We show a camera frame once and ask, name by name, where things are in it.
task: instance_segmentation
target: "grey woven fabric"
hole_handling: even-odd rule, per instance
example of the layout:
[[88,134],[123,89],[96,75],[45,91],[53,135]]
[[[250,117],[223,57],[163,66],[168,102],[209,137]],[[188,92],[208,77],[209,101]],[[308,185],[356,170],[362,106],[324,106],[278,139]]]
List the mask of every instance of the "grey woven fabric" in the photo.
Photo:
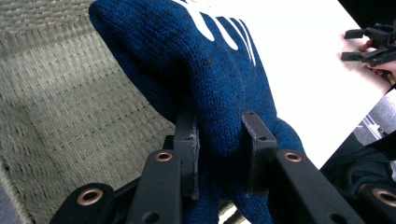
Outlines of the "grey woven fabric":
[[175,128],[120,70],[90,2],[0,2],[0,181],[22,223],[49,223],[84,184],[135,179]]

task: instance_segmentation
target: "bolt hole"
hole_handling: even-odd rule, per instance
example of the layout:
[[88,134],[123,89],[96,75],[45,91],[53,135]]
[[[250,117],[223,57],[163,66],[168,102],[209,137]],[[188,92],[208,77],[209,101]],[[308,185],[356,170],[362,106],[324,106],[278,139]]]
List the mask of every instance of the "bolt hole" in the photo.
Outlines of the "bolt hole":
[[381,195],[381,197],[383,199],[385,199],[385,200],[387,200],[389,202],[396,202],[396,198],[393,195],[389,195],[389,194],[386,194],[386,193],[382,193],[380,195]]
[[157,155],[157,161],[170,161],[172,154],[168,152],[161,152]]
[[373,189],[373,194],[382,203],[396,207],[396,194],[384,189]]
[[103,196],[101,189],[86,189],[82,191],[77,198],[80,205],[91,205],[97,203]]
[[347,220],[346,220],[344,217],[342,217],[342,216],[340,216],[340,215],[338,215],[338,214],[332,214],[332,215],[330,216],[330,218],[332,219],[332,221],[333,221],[334,223],[337,223],[337,224],[347,224]]
[[291,153],[291,152],[286,153],[285,158],[289,161],[295,161],[295,162],[301,161],[301,159],[302,159],[301,156],[299,156],[295,153]]
[[154,223],[154,222],[157,222],[158,220],[160,220],[160,215],[158,215],[157,213],[154,213],[154,212],[147,212],[143,216],[144,223]]
[[96,192],[89,192],[84,197],[82,197],[85,201],[89,201],[94,199],[98,194]]

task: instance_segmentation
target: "white table surface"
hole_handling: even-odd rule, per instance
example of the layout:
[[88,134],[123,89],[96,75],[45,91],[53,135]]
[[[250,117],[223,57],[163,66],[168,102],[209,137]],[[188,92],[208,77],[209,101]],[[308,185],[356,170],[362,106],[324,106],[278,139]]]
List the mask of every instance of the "white table surface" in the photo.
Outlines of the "white table surface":
[[278,116],[300,135],[318,168],[390,87],[365,64],[340,60],[367,38],[344,39],[346,30],[360,27],[337,0],[208,2],[247,25]]

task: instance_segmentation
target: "blue knitted glove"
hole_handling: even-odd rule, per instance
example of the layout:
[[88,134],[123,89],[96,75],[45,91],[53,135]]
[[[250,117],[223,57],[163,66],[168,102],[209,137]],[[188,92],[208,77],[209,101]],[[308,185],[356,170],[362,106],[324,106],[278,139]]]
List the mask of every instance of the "blue knitted glove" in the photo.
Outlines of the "blue knitted glove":
[[94,28],[150,104],[175,122],[188,110],[200,125],[198,201],[183,203],[185,223],[217,223],[219,199],[252,223],[271,223],[265,197],[247,195],[242,112],[255,111],[280,148],[303,151],[276,117],[262,62],[246,25],[187,0],[98,0]]

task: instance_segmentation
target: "black plastic part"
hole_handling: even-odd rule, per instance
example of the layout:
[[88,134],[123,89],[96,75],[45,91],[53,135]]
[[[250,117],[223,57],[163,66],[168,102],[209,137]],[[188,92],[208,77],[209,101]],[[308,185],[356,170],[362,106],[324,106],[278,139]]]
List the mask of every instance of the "black plastic part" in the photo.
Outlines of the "black plastic part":
[[271,180],[268,205],[275,224],[364,223],[304,154],[279,150]]
[[[87,193],[86,195],[83,194],[85,190],[89,189],[99,189],[103,194],[101,196],[94,192]],[[85,195],[85,197],[87,197],[85,202],[88,202],[94,197],[98,197],[99,200],[96,203],[81,205],[78,203],[78,197],[80,195]],[[107,224],[112,218],[111,208],[114,202],[114,190],[109,185],[92,183],[82,186],[73,191],[66,198],[56,214],[52,217],[50,224]]]
[[366,184],[359,192],[362,218],[368,224],[396,224],[396,189],[391,184]]
[[365,30],[360,29],[360,30],[348,30],[346,31],[344,35],[344,39],[356,39],[356,38],[362,38],[364,35]]
[[198,191],[198,129],[194,116],[182,112],[177,117],[173,150],[182,160],[181,166],[181,195],[183,197],[199,197]]
[[242,122],[248,133],[248,146],[251,148],[247,193],[267,195],[268,188],[264,178],[268,176],[268,164],[278,150],[276,139],[253,111],[245,110]]
[[174,150],[149,154],[125,223],[181,223],[180,176]]
[[343,52],[341,54],[341,60],[345,62],[357,62],[361,61],[363,57],[360,52]]
[[378,66],[383,63],[389,63],[396,60],[396,49],[389,49],[388,51],[381,51],[375,59],[368,62],[372,67]]
[[366,28],[364,35],[373,40],[372,47],[375,49],[380,49],[388,45],[389,32],[368,27]]
[[139,179],[140,178],[137,178],[129,182],[120,189],[117,189],[114,193],[116,196],[116,202],[114,203],[114,206],[112,208],[112,216],[114,217],[111,221],[112,224],[125,223],[131,207],[132,199],[134,198],[134,194],[139,183]]
[[174,141],[174,136],[173,135],[166,135],[165,140],[163,140],[163,148],[173,148],[173,141]]

